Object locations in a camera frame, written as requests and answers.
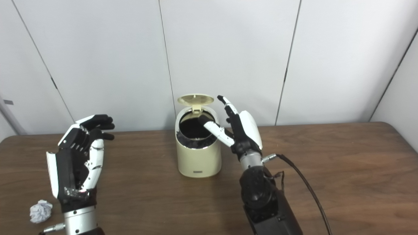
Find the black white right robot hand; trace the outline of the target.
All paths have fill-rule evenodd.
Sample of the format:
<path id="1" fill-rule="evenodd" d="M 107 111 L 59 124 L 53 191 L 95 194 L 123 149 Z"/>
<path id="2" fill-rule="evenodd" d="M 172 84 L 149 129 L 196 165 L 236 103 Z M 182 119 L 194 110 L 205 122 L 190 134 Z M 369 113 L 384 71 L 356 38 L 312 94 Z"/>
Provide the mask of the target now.
<path id="1" fill-rule="evenodd" d="M 218 95 L 217 98 L 224 104 L 232 132 L 204 115 L 198 117 L 198 122 L 218 140 L 230 147 L 239 160 L 251 153 L 258 153 L 261 156 L 263 145 L 253 116 L 246 110 L 239 113 L 224 96 Z"/>

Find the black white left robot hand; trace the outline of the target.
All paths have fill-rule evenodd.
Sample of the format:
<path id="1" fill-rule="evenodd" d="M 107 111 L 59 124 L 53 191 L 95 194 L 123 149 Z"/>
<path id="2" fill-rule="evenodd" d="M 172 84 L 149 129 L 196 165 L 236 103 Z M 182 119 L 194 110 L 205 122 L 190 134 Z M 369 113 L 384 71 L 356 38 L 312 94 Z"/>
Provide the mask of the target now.
<path id="1" fill-rule="evenodd" d="M 46 153 L 53 196 L 63 213 L 97 205 L 97 183 L 104 165 L 105 141 L 113 118 L 96 114 L 72 124 L 58 143 L 58 152 Z"/>

